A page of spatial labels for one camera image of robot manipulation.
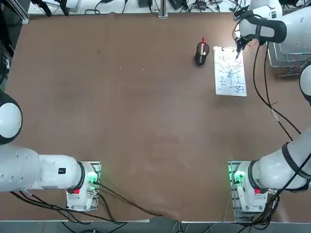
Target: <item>metal mounting plate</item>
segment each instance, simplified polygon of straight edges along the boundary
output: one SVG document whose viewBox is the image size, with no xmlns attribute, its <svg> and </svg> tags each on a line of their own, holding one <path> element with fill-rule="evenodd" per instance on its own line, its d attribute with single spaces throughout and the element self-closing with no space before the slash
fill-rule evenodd
<svg viewBox="0 0 311 233">
<path fill-rule="evenodd" d="M 87 161 L 90 163 L 95 172 L 98 175 L 97 182 L 100 182 L 101 179 L 101 170 L 102 170 L 102 163 L 101 161 Z M 98 209 L 98 196 L 93 196 L 92 204 L 91 204 L 91 211 L 96 211 Z"/>
<path fill-rule="evenodd" d="M 229 160 L 228 169 L 229 169 L 229 178 L 230 178 L 230 187 L 231 187 L 231 199 L 233 205 L 233 214 L 236 222 L 251 222 L 251 217 L 257 215 L 254 213 L 245 213 L 242 212 L 239 195 L 237 192 L 237 188 L 235 186 L 232 177 L 234 173 L 238 170 L 240 163 L 243 161 L 233 161 Z"/>
</svg>

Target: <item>floor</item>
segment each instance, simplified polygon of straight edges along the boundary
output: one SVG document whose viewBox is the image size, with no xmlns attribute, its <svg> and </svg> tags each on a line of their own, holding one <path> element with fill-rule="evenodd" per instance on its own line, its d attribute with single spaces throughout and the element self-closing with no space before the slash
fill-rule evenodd
<svg viewBox="0 0 311 233">
<path fill-rule="evenodd" d="M 28 9 L 30 0 L 21 0 L 21 4 L 25 9 Z M 7 19 L 10 37 L 13 43 L 13 47 L 16 46 L 21 24 L 18 17 L 15 16 L 9 9 L 4 9 L 4 15 Z M 178 226 L 173 226 L 176 221 L 155 217 L 150 220 L 150 223 L 128 223 L 126 226 L 115 231 L 117 233 L 176 233 L 179 229 Z M 96 222 L 90 225 L 80 225 L 74 223 L 66 223 L 74 232 L 80 233 L 87 229 L 97 229 L 100 232 L 106 233 L 116 228 L 116 225 L 108 222 Z M 182 228 L 185 229 L 186 223 L 182 224 Z M 209 227 L 207 223 L 193 223 L 187 228 L 187 233 L 204 233 Z M 217 224 L 212 228 L 214 233 L 237 233 L 242 226 L 236 224 Z M 271 224 L 265 233 L 309 233 L 311 231 L 310 224 Z M 60 222 L 0 222 L 1 233 L 69 233 Z"/>
</svg>

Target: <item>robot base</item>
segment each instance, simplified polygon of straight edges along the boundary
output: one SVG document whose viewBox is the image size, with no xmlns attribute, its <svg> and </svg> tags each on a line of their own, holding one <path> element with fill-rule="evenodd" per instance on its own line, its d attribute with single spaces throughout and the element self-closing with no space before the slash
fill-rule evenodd
<svg viewBox="0 0 311 233">
<path fill-rule="evenodd" d="M 100 182 L 102 163 L 100 161 L 81 161 L 81 163 L 86 172 L 84 183 L 79 193 L 66 192 L 67 208 L 76 211 L 95 211 L 98 209 L 99 187 L 92 181 Z"/>
<path fill-rule="evenodd" d="M 263 212 L 267 192 L 255 194 L 248 180 L 251 161 L 229 161 L 229 175 L 234 218 L 237 222 L 249 222 L 250 218 Z"/>
</svg>

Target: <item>white paper sheet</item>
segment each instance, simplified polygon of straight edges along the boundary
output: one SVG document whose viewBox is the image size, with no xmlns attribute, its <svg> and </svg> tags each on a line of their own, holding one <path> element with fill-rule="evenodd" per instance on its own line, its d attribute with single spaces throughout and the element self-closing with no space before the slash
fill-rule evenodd
<svg viewBox="0 0 311 233">
<path fill-rule="evenodd" d="M 243 55 L 234 48 L 214 47 L 215 89 L 217 95 L 246 96 Z"/>
</svg>

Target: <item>white equipment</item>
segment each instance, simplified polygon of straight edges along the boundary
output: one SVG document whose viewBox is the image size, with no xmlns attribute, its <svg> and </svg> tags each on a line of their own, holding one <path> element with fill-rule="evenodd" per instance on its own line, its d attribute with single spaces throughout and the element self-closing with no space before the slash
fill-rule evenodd
<svg viewBox="0 0 311 233">
<path fill-rule="evenodd" d="M 0 91 L 0 192 L 29 189 L 65 189 L 67 208 L 97 209 L 100 162 L 77 162 L 65 155 L 38 155 L 11 146 L 22 127 L 19 105 Z"/>
<path fill-rule="evenodd" d="M 265 42 L 287 43 L 292 47 L 311 47 L 311 7 L 299 9 L 282 16 L 278 0 L 252 0 L 251 4 L 235 13 L 240 20 L 241 36 L 235 38 L 237 52 L 256 38 Z M 300 89 L 311 104 L 311 62 L 306 63 L 300 79 Z M 297 173 L 287 187 L 299 189 L 308 185 L 311 179 L 311 162 L 301 171 L 299 167 L 311 153 L 311 127 L 294 141 L 284 144 L 277 151 L 257 161 L 243 161 L 235 172 L 236 183 L 243 212 L 263 212 L 267 202 L 268 189 L 282 189 Z"/>
</svg>

